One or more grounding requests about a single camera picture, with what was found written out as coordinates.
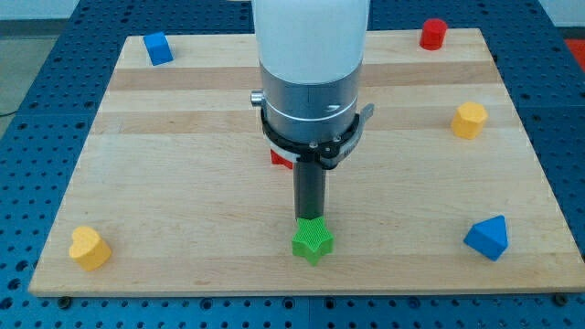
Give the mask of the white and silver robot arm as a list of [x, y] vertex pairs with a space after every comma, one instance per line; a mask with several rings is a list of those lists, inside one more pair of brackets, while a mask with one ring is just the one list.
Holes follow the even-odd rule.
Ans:
[[329, 142], [354, 120], [369, 0], [253, 0], [265, 118], [297, 143]]

